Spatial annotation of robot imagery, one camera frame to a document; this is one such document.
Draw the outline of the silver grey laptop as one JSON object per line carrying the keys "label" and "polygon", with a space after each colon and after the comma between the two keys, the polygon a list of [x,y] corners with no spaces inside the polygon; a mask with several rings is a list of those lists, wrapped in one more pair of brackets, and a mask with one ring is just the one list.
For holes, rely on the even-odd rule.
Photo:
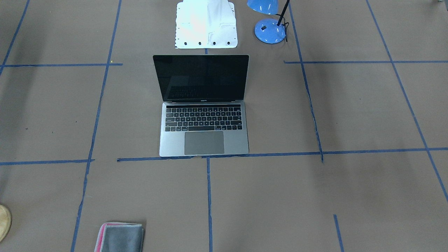
{"label": "silver grey laptop", "polygon": [[154,55],[153,62],[163,99],[161,157],[248,154],[249,55]]}

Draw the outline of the blue desk lamp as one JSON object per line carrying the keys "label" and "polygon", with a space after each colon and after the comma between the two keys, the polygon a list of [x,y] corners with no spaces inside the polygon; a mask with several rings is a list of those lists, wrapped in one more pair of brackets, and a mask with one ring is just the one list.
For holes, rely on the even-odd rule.
{"label": "blue desk lamp", "polygon": [[[246,4],[252,10],[266,15],[276,15],[279,10],[278,0],[247,0]],[[290,4],[287,0],[278,19],[262,19],[256,23],[253,33],[265,44],[278,44],[287,40],[287,28],[284,15]]]}

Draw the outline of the grey pink folded cloth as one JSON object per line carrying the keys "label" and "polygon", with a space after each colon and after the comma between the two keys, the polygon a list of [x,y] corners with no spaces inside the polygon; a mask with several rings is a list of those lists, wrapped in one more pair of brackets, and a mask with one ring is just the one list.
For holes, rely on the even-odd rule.
{"label": "grey pink folded cloth", "polygon": [[95,252],[141,252],[144,227],[139,223],[105,222],[101,225]]}

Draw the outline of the wooden mug tree stand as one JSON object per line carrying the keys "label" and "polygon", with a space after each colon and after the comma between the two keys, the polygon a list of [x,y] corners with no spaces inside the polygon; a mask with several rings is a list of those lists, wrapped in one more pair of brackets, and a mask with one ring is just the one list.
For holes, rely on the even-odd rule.
{"label": "wooden mug tree stand", "polygon": [[0,205],[0,242],[2,242],[10,231],[12,215],[10,210],[3,204]]}

